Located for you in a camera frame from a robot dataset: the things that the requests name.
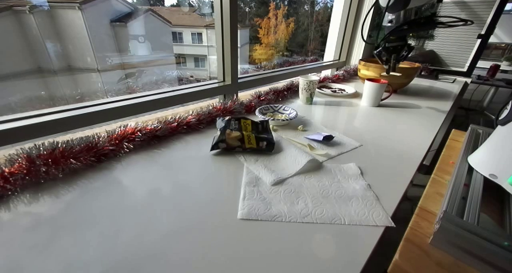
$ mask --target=blue patterned bowl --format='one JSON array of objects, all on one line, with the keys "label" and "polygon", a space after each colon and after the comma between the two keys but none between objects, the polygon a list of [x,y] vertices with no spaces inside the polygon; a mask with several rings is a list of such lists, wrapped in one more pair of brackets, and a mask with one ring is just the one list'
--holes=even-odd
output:
[{"label": "blue patterned bowl", "polygon": [[[284,116],[282,118],[270,118],[267,114],[283,114]],[[270,125],[279,126],[288,124],[290,120],[297,118],[298,112],[286,105],[263,105],[256,109],[256,116],[268,120]]]}]

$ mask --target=red tinsel garland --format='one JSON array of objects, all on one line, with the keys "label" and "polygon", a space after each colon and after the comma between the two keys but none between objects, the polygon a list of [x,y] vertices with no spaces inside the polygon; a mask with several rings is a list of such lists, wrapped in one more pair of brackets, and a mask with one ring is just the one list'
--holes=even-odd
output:
[{"label": "red tinsel garland", "polygon": [[[331,76],[322,77],[320,83],[343,82],[356,74],[356,66],[344,67]],[[298,81],[294,80],[264,92],[257,91],[248,100],[217,102],[188,114],[18,149],[0,164],[0,198],[16,195],[35,184],[60,179],[72,171],[100,164],[163,138],[204,128],[219,117],[252,114],[262,105],[276,104],[297,94]]]}]

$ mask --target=cup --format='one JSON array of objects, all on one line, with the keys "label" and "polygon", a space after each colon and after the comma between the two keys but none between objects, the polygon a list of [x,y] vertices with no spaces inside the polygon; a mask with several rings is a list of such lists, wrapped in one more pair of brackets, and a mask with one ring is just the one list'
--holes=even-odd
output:
[{"label": "cup", "polygon": [[320,78],[314,75],[300,75],[298,77],[298,98],[304,104],[313,104],[316,86]]},{"label": "cup", "polygon": [[[389,86],[389,95],[382,98],[384,90]],[[387,80],[379,78],[368,78],[364,80],[362,89],[361,105],[369,107],[379,106],[381,101],[388,99],[393,94],[393,88],[388,84]]]}]

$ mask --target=chip bag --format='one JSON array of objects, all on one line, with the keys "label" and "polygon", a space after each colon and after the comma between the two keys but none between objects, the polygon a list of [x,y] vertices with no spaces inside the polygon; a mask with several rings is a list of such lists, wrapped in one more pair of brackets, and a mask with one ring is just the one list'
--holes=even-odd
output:
[{"label": "chip bag", "polygon": [[214,136],[210,151],[274,151],[276,142],[268,120],[249,118],[217,118],[219,130]]}]

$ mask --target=napkin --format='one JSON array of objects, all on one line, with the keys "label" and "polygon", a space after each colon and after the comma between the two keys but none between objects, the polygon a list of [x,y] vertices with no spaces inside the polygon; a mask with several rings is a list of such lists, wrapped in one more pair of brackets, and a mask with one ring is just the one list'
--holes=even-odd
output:
[{"label": "napkin", "polygon": [[[305,131],[298,131],[297,127],[302,125]],[[334,140],[330,142],[315,142],[313,140],[306,139],[305,136],[314,134],[316,132],[323,132],[334,135]],[[318,149],[322,149],[327,151],[326,155],[314,155],[314,157],[322,162],[329,160],[333,157],[336,157],[345,152],[351,151],[352,149],[356,149],[361,146],[359,142],[344,136],[336,131],[331,129],[327,129],[322,125],[316,124],[315,122],[309,120],[308,118],[304,118],[302,116],[292,120],[289,124],[284,126],[278,126],[278,130],[276,131],[277,135],[291,138],[293,140],[297,140],[302,143],[310,143]],[[305,146],[297,145],[302,151],[308,152],[308,149]]]},{"label": "napkin", "polygon": [[290,141],[278,135],[274,135],[274,140],[276,147],[273,153],[246,151],[236,154],[245,166],[260,176],[267,185],[282,182],[299,171],[320,167],[318,160]]},{"label": "napkin", "polygon": [[239,219],[394,226],[356,164],[323,164],[269,186],[245,166]]}]

